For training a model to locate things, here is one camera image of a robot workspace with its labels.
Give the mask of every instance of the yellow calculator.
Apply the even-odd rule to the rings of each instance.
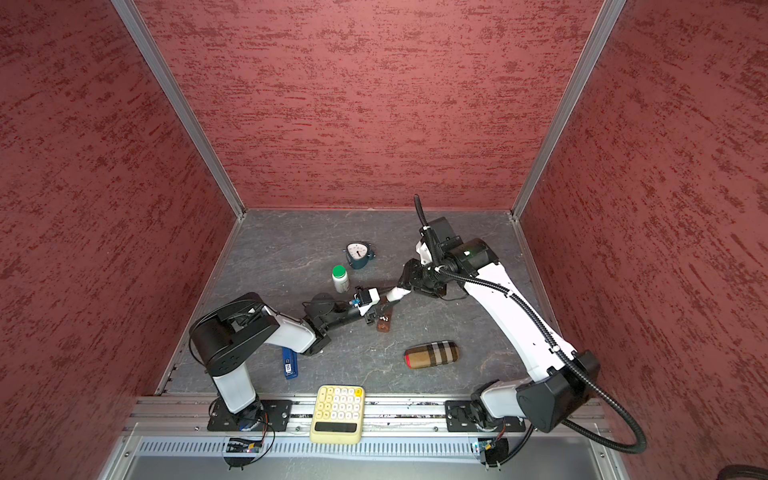
[[[310,440],[354,445],[362,437],[366,391],[360,386],[323,385],[317,391]]]

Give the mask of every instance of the green lid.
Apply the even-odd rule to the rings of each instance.
[[[344,268],[341,265],[336,265],[333,267],[333,277],[334,278],[343,278],[346,275],[346,268]]]

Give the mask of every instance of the striped pouch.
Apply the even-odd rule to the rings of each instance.
[[[445,365],[458,360],[458,347],[454,342],[424,343],[406,350],[403,359],[410,369],[423,369],[427,366]]]

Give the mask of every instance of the white bottle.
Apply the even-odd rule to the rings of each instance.
[[[349,290],[349,275],[346,274],[346,268],[341,265],[333,267],[333,286],[339,293]]]

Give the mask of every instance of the red panel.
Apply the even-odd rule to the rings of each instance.
[[[564,332],[647,429],[638,480],[768,466],[767,25],[629,1],[525,211]]]
[[[233,216],[109,2],[0,31],[0,478],[93,478]]]
[[[509,208],[601,0],[137,0],[248,207]]]

